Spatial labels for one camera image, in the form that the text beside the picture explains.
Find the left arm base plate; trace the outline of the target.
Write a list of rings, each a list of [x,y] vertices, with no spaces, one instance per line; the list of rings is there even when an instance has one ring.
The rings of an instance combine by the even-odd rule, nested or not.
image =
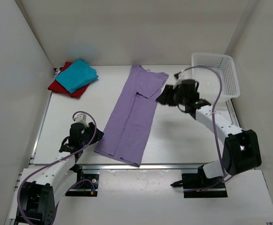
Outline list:
[[[99,186],[99,172],[84,174],[84,179],[80,184],[66,192],[69,197],[97,197]]]

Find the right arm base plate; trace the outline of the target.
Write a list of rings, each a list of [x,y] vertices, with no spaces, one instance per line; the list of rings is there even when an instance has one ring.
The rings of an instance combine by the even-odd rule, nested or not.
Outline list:
[[[184,198],[227,198],[222,177],[207,178],[203,166],[197,173],[183,173],[182,179],[170,184],[172,188],[183,188]]]

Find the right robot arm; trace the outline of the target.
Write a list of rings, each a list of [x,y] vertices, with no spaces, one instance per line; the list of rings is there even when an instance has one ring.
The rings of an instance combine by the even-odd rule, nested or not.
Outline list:
[[[207,190],[224,183],[235,175],[262,164],[258,136],[252,129],[244,130],[231,124],[215,111],[215,106],[200,98],[199,83],[193,79],[166,85],[158,103],[176,106],[191,115],[214,134],[218,160],[202,165],[194,178],[194,191]]]

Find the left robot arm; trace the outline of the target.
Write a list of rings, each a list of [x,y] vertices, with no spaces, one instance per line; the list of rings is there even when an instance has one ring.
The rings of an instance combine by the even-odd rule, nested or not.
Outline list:
[[[77,164],[83,151],[103,138],[104,133],[90,122],[75,122],[69,136],[61,144],[58,159],[38,169],[23,180],[18,188],[16,222],[29,225],[54,223],[61,198],[73,188],[89,188],[96,195],[92,179],[87,179],[82,166]]]

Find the red t shirt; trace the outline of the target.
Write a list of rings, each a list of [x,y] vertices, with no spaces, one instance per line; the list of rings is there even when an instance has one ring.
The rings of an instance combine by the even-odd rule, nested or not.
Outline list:
[[[64,70],[66,70],[70,65],[72,64],[72,62],[66,62],[63,66],[63,68],[60,70],[60,73],[63,72]],[[85,90],[87,89],[88,85],[78,89],[76,92],[74,93],[70,93],[68,92],[63,86],[61,86],[57,81],[53,81],[50,86],[48,87],[48,90],[51,90],[54,93],[61,93],[61,94],[66,94],[72,98],[80,98],[81,95],[85,92]]]

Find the teal t shirt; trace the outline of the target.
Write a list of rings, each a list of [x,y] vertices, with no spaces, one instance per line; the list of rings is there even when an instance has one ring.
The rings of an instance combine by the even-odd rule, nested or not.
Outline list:
[[[74,93],[78,89],[90,84],[98,78],[97,72],[85,61],[77,59],[66,70],[55,77],[68,92]]]

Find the purple t shirt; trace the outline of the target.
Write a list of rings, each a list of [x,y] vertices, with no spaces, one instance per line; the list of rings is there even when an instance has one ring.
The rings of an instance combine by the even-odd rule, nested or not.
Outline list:
[[[168,79],[142,66],[132,66],[95,152],[139,167],[150,135],[156,99]]]

